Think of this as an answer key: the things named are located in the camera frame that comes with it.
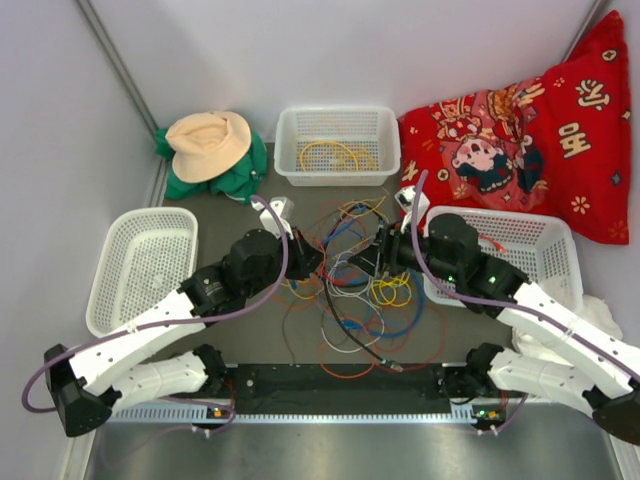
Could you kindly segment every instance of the tan hat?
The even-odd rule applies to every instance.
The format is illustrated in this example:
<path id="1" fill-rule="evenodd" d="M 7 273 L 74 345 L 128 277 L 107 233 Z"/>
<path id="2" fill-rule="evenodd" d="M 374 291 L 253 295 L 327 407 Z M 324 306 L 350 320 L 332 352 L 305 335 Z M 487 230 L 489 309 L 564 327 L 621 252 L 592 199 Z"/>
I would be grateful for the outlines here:
<path id="1" fill-rule="evenodd" d="M 165 138 L 176 152 L 176 176 L 183 182 L 200 183 L 223 174 L 245 156 L 251 129 L 237 113 L 195 113 L 174 123 Z"/>

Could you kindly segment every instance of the red cushion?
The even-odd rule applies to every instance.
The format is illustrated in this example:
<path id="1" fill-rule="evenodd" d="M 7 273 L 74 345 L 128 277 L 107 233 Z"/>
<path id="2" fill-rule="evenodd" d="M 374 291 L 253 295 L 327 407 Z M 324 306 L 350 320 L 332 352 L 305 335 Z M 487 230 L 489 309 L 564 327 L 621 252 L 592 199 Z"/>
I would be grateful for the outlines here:
<path id="1" fill-rule="evenodd" d="M 402 186 L 432 205 L 554 215 L 628 244 L 631 95 L 618 12 L 541 77 L 419 108 L 400 120 Z"/>

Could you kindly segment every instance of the green fabric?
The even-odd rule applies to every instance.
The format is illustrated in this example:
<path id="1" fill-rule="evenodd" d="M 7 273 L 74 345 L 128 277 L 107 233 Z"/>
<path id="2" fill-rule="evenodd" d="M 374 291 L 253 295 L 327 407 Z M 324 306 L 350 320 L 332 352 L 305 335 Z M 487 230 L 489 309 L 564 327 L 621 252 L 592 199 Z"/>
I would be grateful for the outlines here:
<path id="1" fill-rule="evenodd" d="M 260 136 L 251 131 L 251 147 L 231 169 L 209 182 L 211 193 L 225 193 L 240 203 L 250 203 L 267 173 L 267 149 Z"/>
<path id="2" fill-rule="evenodd" d="M 156 132 L 156 154 L 167 160 L 172 160 L 173 154 L 176 152 L 173 151 L 173 148 L 171 148 L 171 145 L 167 142 L 166 136 L 168 131 L 168 128 L 161 128 Z"/>
<path id="3" fill-rule="evenodd" d="M 167 129 L 156 132 L 156 153 L 171 160 L 174 151 L 163 136 L 166 135 L 166 132 Z M 260 136 L 252 130 L 251 146 L 245 156 L 222 175 L 208 182 L 183 182 L 176 176 L 173 165 L 171 165 L 167 177 L 165 197 L 171 200 L 181 200 L 209 188 L 213 194 L 225 193 L 233 200 L 248 204 L 251 202 L 251 195 L 256 192 L 260 181 L 266 175 L 267 168 L 267 149 Z"/>

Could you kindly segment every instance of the gray floor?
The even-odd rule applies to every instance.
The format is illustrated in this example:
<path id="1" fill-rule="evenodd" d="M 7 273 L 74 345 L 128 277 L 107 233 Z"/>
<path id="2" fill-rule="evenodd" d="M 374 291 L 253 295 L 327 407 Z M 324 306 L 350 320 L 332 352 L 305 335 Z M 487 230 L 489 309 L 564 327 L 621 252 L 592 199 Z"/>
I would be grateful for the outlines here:
<path id="1" fill-rule="evenodd" d="M 85 479 L 621 479 L 606 435 L 563 406 L 527 405 L 497 438 L 469 426 L 236 425 L 208 441 L 172 432 L 122 461 L 165 427 L 108 424 Z"/>
<path id="2" fill-rule="evenodd" d="M 398 189 L 398 178 L 390 178 L 384 188 L 380 187 L 292 187 L 289 182 L 275 173 L 269 175 L 260 184 L 258 194 L 265 199 L 285 195 L 295 203 L 291 223 L 305 233 L 321 236 L 331 225 L 318 228 L 324 215 L 335 210 L 339 204 L 350 200 L 379 198 L 388 193 L 391 196 Z M 334 202 L 321 207 L 327 202 Z M 230 245 L 247 230 L 260 227 L 258 215 L 250 206 L 240 205 L 223 195 L 213 196 L 206 192 L 180 201 L 165 200 L 165 205 L 178 206 L 192 211 L 198 218 L 199 249 L 198 266 L 219 260 L 228 252 Z M 393 198 L 383 203 L 381 210 L 390 218 L 398 218 Z M 373 216 L 363 218 L 370 232 L 376 222 Z M 359 240 L 353 234 L 339 237 L 336 251 L 344 250 Z M 280 289 L 280 296 L 286 302 L 295 300 L 286 288 Z M 339 307 L 345 315 L 362 318 L 364 305 L 353 300 L 339 301 Z M 407 307 L 404 312 L 390 312 L 391 322 L 415 312 L 415 306 Z M 222 351 L 223 358 L 229 363 L 316 363 L 318 348 L 322 343 L 320 333 L 321 310 L 311 305 L 303 311 L 292 311 L 286 319 L 285 330 L 295 358 L 287 351 L 282 334 L 283 317 L 287 308 L 270 301 L 265 307 L 237 321 L 217 325 L 196 336 L 176 342 L 162 352 L 166 356 L 175 352 L 184 352 L 202 343 L 210 343 Z M 327 335 L 336 343 L 344 339 L 344 334 L 331 321 L 326 321 Z M 438 360 L 441 362 L 464 361 L 467 352 L 482 342 L 500 345 L 510 344 L 510 329 L 485 316 L 474 315 L 462 308 L 428 307 L 404 348 L 392 357 L 400 362 L 424 362 L 438 351 L 446 335 L 446 343 Z M 381 342 L 383 348 L 393 348 L 391 341 Z M 352 348 L 349 343 L 345 349 Z M 361 354 L 345 355 L 327 349 L 325 361 L 332 363 L 360 363 L 368 359 Z"/>

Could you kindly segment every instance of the white basket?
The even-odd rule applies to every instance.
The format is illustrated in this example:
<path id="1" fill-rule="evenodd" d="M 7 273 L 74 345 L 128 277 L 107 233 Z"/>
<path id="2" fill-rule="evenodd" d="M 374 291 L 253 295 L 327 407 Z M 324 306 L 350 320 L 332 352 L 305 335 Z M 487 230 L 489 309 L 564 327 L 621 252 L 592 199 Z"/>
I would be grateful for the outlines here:
<path id="1" fill-rule="evenodd" d="M 341 163 L 335 147 L 315 142 L 339 142 L 366 152 L 355 164 Z M 306 187 L 379 186 L 400 169 L 400 136 L 392 110 L 383 107 L 288 108 L 280 114 L 276 131 L 275 169 L 291 185 Z"/>
<path id="2" fill-rule="evenodd" d="M 191 276 L 197 239 L 198 221 L 184 208 L 142 208 L 113 222 L 89 297 L 89 331 L 106 335 Z"/>
<path id="3" fill-rule="evenodd" d="M 478 233 L 498 242 L 505 253 L 489 241 L 480 239 L 484 252 L 515 265 L 535 282 L 551 287 L 556 300 L 569 310 L 582 306 L 582 278 L 576 245 L 569 226 L 555 217 L 525 213 L 480 210 L 475 208 L 434 207 L 429 221 L 443 213 L 455 213 L 475 227 Z M 462 306 L 425 277 L 424 291 L 432 301 L 442 305 Z"/>

